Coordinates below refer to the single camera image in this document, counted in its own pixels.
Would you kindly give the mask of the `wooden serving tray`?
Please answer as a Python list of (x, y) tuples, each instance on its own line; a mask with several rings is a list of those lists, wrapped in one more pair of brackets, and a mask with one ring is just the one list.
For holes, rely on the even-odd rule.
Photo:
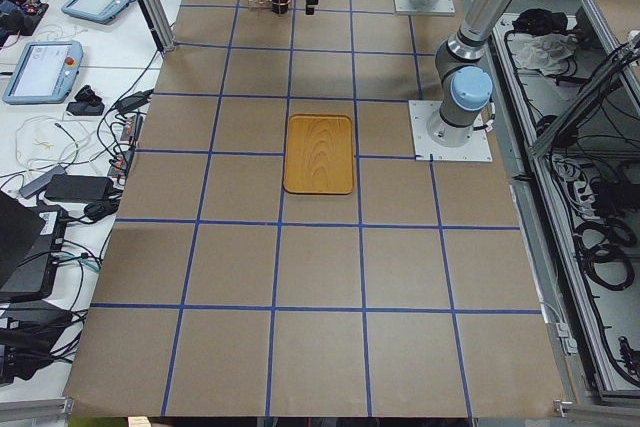
[(294, 114), (288, 120), (284, 189), (291, 194), (347, 195), (354, 189), (350, 117)]

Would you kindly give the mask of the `white crumpled cloth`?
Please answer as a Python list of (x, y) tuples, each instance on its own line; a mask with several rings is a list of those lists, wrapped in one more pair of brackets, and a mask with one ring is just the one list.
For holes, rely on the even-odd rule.
[(545, 76), (561, 74), (569, 66), (569, 59), (578, 46), (572, 35), (557, 33), (526, 40), (514, 55), (519, 68), (538, 70)]

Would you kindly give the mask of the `black handheld device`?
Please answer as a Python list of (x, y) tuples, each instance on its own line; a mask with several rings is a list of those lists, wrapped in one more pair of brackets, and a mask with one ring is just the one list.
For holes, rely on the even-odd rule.
[(73, 116), (101, 116), (104, 108), (103, 99), (90, 85), (84, 85), (68, 103), (66, 112)]

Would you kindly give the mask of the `near teach pendant tablet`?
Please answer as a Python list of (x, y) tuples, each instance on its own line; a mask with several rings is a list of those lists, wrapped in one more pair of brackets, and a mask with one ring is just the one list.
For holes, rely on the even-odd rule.
[(10, 105), (61, 103), (72, 90), (83, 54), (75, 40), (27, 43), (3, 101)]

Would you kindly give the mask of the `black power brick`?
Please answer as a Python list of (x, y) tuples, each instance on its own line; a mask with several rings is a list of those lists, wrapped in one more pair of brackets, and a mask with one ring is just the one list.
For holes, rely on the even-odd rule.
[(108, 177), (56, 174), (46, 186), (44, 197), (70, 203), (99, 201), (105, 199), (112, 188)]

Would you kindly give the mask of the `black laptop computer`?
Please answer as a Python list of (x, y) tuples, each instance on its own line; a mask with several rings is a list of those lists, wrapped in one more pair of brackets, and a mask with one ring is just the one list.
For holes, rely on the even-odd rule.
[(1, 194), (1, 301), (40, 300), (52, 290), (66, 232), (59, 205), (26, 207)]

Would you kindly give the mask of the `aluminium side rail frame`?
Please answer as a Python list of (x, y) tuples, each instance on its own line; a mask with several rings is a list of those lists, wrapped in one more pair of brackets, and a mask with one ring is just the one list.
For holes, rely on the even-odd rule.
[[(514, 55), (516, 18), (560, 12), (578, 42), (545, 76)], [(492, 34), (549, 242), (556, 300), (569, 311), (597, 402), (639, 403), (639, 0), (513, 0)]]

